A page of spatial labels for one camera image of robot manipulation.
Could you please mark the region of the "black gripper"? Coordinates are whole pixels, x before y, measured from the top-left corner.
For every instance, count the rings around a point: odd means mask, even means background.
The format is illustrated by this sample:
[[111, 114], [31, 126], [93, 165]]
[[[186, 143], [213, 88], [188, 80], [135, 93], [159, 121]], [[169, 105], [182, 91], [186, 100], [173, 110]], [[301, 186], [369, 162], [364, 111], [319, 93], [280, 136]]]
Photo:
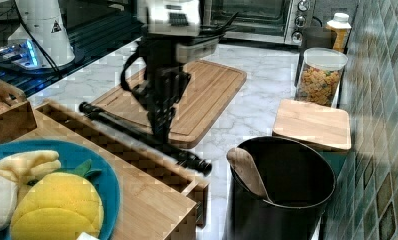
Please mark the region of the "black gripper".
[[154, 137], [167, 143], [174, 117], [173, 105], [178, 103], [191, 80], [176, 59], [177, 42], [172, 38], [143, 37], [137, 48], [145, 61], [144, 82], [132, 89], [147, 117]]

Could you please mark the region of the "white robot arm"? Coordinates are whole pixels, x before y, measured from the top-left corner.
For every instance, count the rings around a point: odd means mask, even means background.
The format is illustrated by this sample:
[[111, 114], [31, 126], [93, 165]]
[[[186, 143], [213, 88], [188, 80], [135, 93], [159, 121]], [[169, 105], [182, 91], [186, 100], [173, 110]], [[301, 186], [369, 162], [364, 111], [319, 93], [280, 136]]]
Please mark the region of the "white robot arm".
[[166, 142], [175, 105], [191, 75], [184, 65], [208, 56], [224, 35], [222, 26], [204, 26], [199, 0], [142, 0], [139, 20], [144, 24], [135, 52], [146, 63], [144, 82], [131, 89], [147, 111], [153, 135]]

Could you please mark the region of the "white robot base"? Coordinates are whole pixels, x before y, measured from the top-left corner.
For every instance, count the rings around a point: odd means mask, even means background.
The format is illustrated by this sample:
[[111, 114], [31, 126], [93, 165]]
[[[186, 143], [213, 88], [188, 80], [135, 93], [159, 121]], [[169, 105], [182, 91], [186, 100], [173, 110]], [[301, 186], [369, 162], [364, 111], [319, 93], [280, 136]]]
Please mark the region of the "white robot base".
[[14, 0], [20, 26], [0, 54], [26, 70], [59, 69], [75, 59], [59, 0]]

